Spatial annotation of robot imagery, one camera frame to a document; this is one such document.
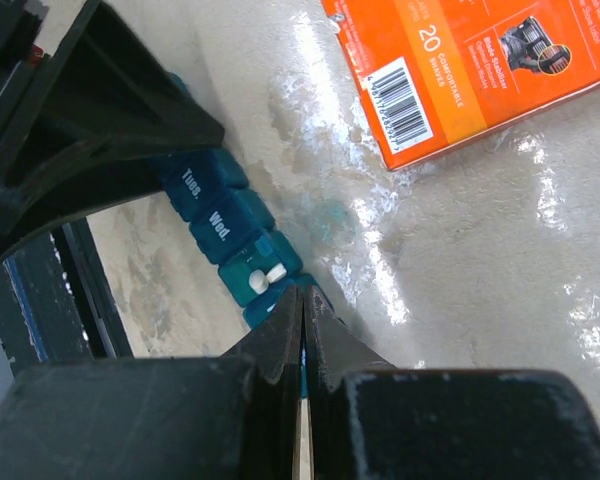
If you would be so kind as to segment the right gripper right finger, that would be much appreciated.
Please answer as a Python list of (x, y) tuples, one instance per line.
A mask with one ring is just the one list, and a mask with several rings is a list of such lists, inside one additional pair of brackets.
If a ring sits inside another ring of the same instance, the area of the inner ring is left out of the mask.
[(304, 295), (316, 479), (600, 479), (600, 429), (564, 375), (401, 369)]

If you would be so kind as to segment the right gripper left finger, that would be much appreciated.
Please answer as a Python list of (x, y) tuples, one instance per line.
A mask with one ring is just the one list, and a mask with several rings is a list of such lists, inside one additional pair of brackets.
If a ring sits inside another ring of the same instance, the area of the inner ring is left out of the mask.
[(0, 479), (295, 479), (303, 293), (218, 357), (42, 364), (0, 404)]

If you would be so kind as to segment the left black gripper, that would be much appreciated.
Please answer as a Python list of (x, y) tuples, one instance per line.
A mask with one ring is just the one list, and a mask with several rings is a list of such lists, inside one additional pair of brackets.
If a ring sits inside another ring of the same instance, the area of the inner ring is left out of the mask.
[(216, 148), (225, 135), (103, 1), (84, 3), (56, 51), (36, 55), (48, 11), (0, 1), (0, 262), (155, 192), (147, 158)]

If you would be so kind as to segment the teal weekly pill organizer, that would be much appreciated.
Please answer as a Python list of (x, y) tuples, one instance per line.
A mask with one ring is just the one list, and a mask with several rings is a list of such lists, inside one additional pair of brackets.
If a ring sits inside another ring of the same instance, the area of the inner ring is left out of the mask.
[[(320, 287), (229, 150), (178, 152), (147, 163), (250, 329), (270, 317), (287, 289)], [(248, 284), (250, 273), (266, 274), (278, 263), (287, 275), (256, 295)]]

